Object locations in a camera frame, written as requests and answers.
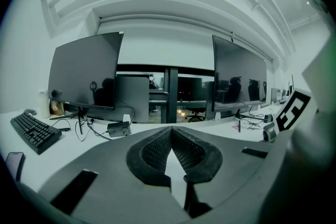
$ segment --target computer monitor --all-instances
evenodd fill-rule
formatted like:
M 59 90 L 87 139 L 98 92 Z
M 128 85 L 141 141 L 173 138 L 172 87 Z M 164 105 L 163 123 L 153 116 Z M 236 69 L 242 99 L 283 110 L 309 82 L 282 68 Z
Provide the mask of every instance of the computer monitor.
M 179 77 L 177 81 L 178 101 L 205 101 L 206 89 L 201 78 Z
M 213 110 L 242 108 L 266 100 L 266 62 L 243 47 L 213 36 L 215 84 Z
M 114 80 L 123 33 L 78 39 L 55 50 L 49 98 L 80 108 L 114 109 Z

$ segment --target white desk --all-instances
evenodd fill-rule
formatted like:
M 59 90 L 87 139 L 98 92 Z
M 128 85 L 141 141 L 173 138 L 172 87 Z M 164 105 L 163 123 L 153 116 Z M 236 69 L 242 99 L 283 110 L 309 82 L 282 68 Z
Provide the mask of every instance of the white desk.
M 259 111 L 253 111 L 252 114 L 271 114 L 270 107 L 262 108 Z M 280 106 L 273 106 L 273 111 L 276 113 Z M 43 183 L 57 170 L 73 161 L 75 158 L 89 150 L 90 148 L 104 143 L 107 140 L 94 135 L 92 131 L 89 132 L 87 138 L 80 142 L 75 134 L 75 123 L 77 119 L 68 120 L 71 125 L 71 131 L 63 132 L 54 145 L 44 151 L 41 155 L 37 155 L 16 133 L 10 124 L 11 118 L 23 113 L 23 111 L 0 114 L 0 153 L 5 160 L 9 152 L 23 152 L 26 156 L 23 170 L 21 174 L 21 182 L 32 188 L 34 191 L 39 191 Z M 42 119 L 39 113 L 35 116 L 37 119 L 53 125 L 56 121 L 49 119 Z M 107 130 L 109 122 L 95 120 L 93 128 L 103 133 Z M 201 132 L 214 134 L 223 137 L 235 138 L 240 140 L 261 141 L 263 139 L 262 130 L 246 130 L 242 129 L 239 133 L 232 126 L 237 125 L 237 120 L 233 117 L 221 119 L 218 122 L 204 121 L 195 123 L 180 123 L 180 124 L 132 124 L 132 135 L 136 133 L 162 127 L 162 126 L 185 126 Z M 66 128 L 68 123 L 66 121 L 59 121 L 56 128 Z M 88 132 L 88 127 L 83 125 L 83 135 L 80 135 L 79 127 L 77 125 L 77 134 L 81 139 L 84 138 Z

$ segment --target keyboard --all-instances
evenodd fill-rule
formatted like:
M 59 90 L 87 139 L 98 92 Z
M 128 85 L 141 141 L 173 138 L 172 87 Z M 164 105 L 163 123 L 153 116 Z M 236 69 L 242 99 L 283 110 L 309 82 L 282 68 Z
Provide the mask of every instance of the keyboard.
M 48 149 L 62 135 L 59 129 L 37 120 L 28 113 L 12 118 L 10 122 L 21 138 L 38 155 Z

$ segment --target floor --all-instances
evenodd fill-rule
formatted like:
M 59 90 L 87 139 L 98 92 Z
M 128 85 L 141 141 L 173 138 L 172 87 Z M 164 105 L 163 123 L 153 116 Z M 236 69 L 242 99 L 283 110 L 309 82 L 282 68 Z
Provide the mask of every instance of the floor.
M 155 123 L 160 124 L 161 123 L 161 107 L 160 106 L 156 107 L 156 110 L 157 111 L 151 111 L 149 113 L 149 119 L 148 119 L 147 123 L 150 123 L 150 124 L 155 124 Z M 181 110 L 180 113 L 177 112 L 176 113 L 176 122 L 177 123 L 189 122 L 190 117 L 187 118 L 187 119 L 185 118 L 188 115 L 191 116 L 191 115 L 193 115 L 193 113 L 189 110 Z M 205 112 L 204 113 L 199 113 L 199 116 L 205 116 Z M 198 122 L 198 121 L 200 121 L 200 120 L 199 119 L 192 119 L 191 122 Z

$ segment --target black mesh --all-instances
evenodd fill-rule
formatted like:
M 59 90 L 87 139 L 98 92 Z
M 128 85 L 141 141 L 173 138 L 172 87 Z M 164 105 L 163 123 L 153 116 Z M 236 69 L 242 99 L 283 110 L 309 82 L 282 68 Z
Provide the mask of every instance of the black mesh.
M 171 140 L 173 151 L 186 173 L 204 159 L 205 150 L 182 134 L 173 130 Z
M 146 145 L 141 152 L 141 156 L 149 166 L 164 173 L 171 149 L 170 133 L 166 132 Z

